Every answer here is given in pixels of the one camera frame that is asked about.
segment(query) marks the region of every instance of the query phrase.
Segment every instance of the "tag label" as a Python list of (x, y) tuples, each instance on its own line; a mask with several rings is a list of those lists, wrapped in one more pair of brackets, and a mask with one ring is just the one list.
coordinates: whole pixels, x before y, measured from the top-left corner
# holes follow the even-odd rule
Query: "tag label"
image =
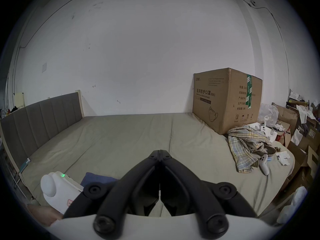
[(316, 135), (316, 133), (313, 131), (313, 130), (311, 130), (310, 129), (310, 131), (309, 131), (309, 135), (311, 136), (311, 138), (315, 138), (315, 135)]
[(248, 105), (248, 109), (251, 108), (252, 98), (252, 76), (247, 74), (247, 98), (245, 104)]
[(68, 203), (67, 203), (67, 206), (70, 206), (72, 204), (72, 200), (68, 199)]

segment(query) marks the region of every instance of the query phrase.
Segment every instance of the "bed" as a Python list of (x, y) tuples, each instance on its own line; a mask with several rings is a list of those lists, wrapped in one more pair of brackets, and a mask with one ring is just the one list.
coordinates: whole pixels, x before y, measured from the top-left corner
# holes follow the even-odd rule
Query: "bed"
[(234, 184), (259, 215), (294, 167), (293, 154), (279, 142), (273, 146), (290, 154), (289, 166), (274, 155), (268, 176), (260, 168), (244, 174), (236, 170), (228, 140), (192, 113), (89, 116), (35, 150), (20, 176), (34, 198), (47, 205), (40, 188), (44, 174), (61, 171), (78, 183), (86, 172), (120, 179), (153, 150), (162, 149), (201, 180)]

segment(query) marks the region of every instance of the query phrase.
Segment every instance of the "plaid shirt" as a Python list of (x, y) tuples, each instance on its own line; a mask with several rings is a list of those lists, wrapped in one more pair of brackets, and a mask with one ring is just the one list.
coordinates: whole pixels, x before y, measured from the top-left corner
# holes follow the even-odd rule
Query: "plaid shirt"
[(259, 151), (267, 154), (264, 145), (271, 145), (263, 131), (256, 131), (243, 125), (228, 131), (229, 145), (239, 173), (250, 173), (252, 167), (258, 167), (259, 160), (251, 154)]

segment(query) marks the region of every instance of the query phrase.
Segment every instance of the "black screw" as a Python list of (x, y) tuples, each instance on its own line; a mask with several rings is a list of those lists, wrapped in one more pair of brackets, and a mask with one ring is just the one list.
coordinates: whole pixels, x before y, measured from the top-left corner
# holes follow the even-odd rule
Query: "black screw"
[(111, 233), (115, 230), (116, 224), (111, 218), (100, 215), (94, 220), (93, 228), (100, 233)]
[(99, 186), (92, 186), (89, 188), (89, 193), (91, 194), (98, 194), (101, 191)]
[(220, 192), (224, 195), (230, 194), (231, 193), (231, 188), (229, 186), (221, 186), (219, 188)]
[(228, 229), (228, 221), (223, 215), (215, 215), (208, 220), (207, 229), (213, 234), (221, 234)]

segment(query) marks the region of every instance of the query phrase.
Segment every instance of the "gray upholstered headboard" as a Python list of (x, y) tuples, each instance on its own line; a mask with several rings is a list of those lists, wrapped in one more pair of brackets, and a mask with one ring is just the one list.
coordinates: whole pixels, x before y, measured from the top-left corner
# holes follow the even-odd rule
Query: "gray upholstered headboard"
[(4, 147), (16, 170), (43, 144), (82, 119), (79, 95), (74, 92), (49, 98), (1, 119)]

